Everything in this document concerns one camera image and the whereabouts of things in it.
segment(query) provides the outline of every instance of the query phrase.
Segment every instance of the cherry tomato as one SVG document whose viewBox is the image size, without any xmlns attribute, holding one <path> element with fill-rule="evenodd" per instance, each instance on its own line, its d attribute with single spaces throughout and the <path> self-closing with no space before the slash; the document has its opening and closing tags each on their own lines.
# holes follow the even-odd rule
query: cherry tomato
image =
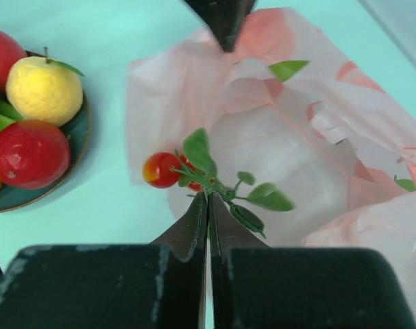
<svg viewBox="0 0 416 329">
<path fill-rule="evenodd" d="M 203 187 L 196 182 L 191 182 L 189 183 L 188 187 L 193 190 L 194 192 L 202 192 L 203 191 Z"/>
<path fill-rule="evenodd" d="M 191 164 L 191 162 L 188 161 L 188 159 L 186 158 L 186 156 L 184 156 L 183 154 L 180 156 L 180 160 L 186 164 L 188 167 L 190 167 L 192 170 L 195 171 L 195 167 Z"/>
<path fill-rule="evenodd" d="M 160 152 L 152 155 L 144 164 L 144 180 L 156 188 L 173 186 L 180 177 L 180 173 L 172 169 L 181 169 L 179 158 L 174 154 Z"/>
</svg>

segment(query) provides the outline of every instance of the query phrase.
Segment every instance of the leaf on bag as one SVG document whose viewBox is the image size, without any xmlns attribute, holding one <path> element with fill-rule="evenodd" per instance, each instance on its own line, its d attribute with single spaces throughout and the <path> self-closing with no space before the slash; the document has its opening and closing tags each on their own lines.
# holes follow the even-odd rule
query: leaf on bag
<svg viewBox="0 0 416 329">
<path fill-rule="evenodd" d="M 195 168 L 212 177 L 217 175 L 217 166 L 210 156 L 208 134 L 204 128 L 199 128 L 186 137 L 183 154 Z"/>
<path fill-rule="evenodd" d="M 270 65 L 269 68 L 280 81 L 285 82 L 301 71 L 308 63 L 307 60 L 285 60 Z"/>
<path fill-rule="evenodd" d="M 250 192 L 246 200 L 272 211 L 290 211 L 295 208 L 294 203 L 272 183 L 258 185 Z"/>
<path fill-rule="evenodd" d="M 180 175 L 178 184 L 180 187 L 187 187 L 193 180 L 188 175 L 184 173 Z"/>
<path fill-rule="evenodd" d="M 247 185 L 255 184 L 255 177 L 251 173 L 248 173 L 246 171 L 239 171 L 237 176 L 239 180 L 242 180 Z"/>
<path fill-rule="evenodd" d="M 397 176 L 393 176 L 393 180 L 395 180 L 395 183 L 400 185 L 403 189 L 409 191 L 409 192 L 415 192 L 416 186 L 415 183 L 412 180 L 407 180 L 405 178 L 397 179 Z"/>
</svg>

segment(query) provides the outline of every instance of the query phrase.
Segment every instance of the fruit plate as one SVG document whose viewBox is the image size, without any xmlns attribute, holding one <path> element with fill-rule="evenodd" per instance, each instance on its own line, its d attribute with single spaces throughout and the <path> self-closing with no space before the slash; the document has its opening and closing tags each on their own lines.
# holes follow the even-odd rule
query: fruit plate
<svg viewBox="0 0 416 329">
<path fill-rule="evenodd" d="M 28 56 L 40 56 L 40 54 L 27 51 Z M 0 212 L 14 210 L 42 199 L 54 191 L 72 174 L 81 162 L 86 151 L 90 133 L 92 131 L 92 110 L 86 93 L 83 94 L 83 104 L 79 112 L 68 123 L 60 127 L 69 140 L 71 147 L 71 164 L 64 174 L 55 182 L 38 190 L 27 190 L 24 188 L 3 185 L 0 188 Z"/>
</svg>

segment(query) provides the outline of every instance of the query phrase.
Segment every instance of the light blue table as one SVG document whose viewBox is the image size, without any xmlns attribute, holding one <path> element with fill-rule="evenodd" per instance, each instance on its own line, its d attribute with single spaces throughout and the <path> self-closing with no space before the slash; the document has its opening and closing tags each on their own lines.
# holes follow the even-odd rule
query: light blue table
<svg viewBox="0 0 416 329">
<path fill-rule="evenodd" d="M 261 0 L 293 6 L 416 117 L 416 70 L 357 0 Z M 148 243 L 174 218 L 162 191 L 131 186 L 125 85 L 131 60 L 165 51 L 201 25 L 179 0 L 4 0 L 0 30 L 85 74 L 90 149 L 72 178 L 35 204 L 0 214 L 0 265 L 36 243 Z"/>
</svg>

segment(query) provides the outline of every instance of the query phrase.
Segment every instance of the white plastic bag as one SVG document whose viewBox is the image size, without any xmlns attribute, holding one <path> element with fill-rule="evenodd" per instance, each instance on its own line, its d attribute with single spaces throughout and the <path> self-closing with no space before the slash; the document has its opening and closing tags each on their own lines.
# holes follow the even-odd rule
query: white plastic bag
<svg viewBox="0 0 416 329">
<path fill-rule="evenodd" d="M 285 83 L 267 68 L 310 63 Z M 127 135 L 132 179 L 146 159 L 173 152 L 199 127 L 225 184 L 238 171 L 274 182 L 290 212 L 246 205 L 271 246 L 371 247 L 392 264 L 407 296 L 416 292 L 416 120 L 292 9 L 258 10 L 234 53 L 207 29 L 170 51 L 132 63 Z M 243 186 L 246 194 L 250 186 Z M 189 190 L 169 189 L 176 219 Z"/>
</svg>

